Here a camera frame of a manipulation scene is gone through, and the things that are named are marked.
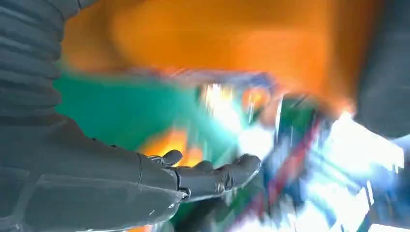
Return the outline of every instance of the blurred background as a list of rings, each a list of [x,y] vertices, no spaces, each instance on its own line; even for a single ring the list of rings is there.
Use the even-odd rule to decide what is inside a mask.
[[[66,27],[58,110],[179,166],[264,160],[132,231],[405,231],[409,38],[408,0],[101,0]]]

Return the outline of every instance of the bright light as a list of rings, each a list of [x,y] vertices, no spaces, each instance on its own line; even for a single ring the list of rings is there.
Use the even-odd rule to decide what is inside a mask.
[[[298,212],[295,228],[294,231],[298,232],[329,231],[324,214],[309,201],[305,203],[303,210]]]
[[[243,222],[235,225],[231,232],[276,232],[278,231],[273,223],[261,222],[256,216],[248,216]]]
[[[212,116],[228,130],[239,133],[242,131],[242,123],[238,112],[233,106],[233,90],[221,85],[213,84],[206,86],[202,99]]]
[[[346,187],[343,188],[336,183],[312,180],[307,189],[308,195],[315,195],[329,205],[334,210],[338,222],[349,231],[356,231],[370,210],[364,188],[354,196]]]
[[[372,224],[370,226],[369,232],[410,232],[410,230],[392,226]]]
[[[242,131],[242,124],[239,114],[230,104],[218,104],[213,107],[213,116],[224,127],[234,133]]]
[[[261,125],[245,129],[238,137],[240,154],[251,154],[263,160],[274,145],[274,131],[267,131]]]
[[[333,123],[326,143],[328,159],[356,174],[369,174],[371,163],[390,171],[404,168],[402,148],[354,122],[348,113]]]
[[[373,198],[373,190],[371,188],[370,181],[367,181],[366,185],[367,185],[367,190],[369,191],[370,204],[373,205],[374,204],[374,198]]]

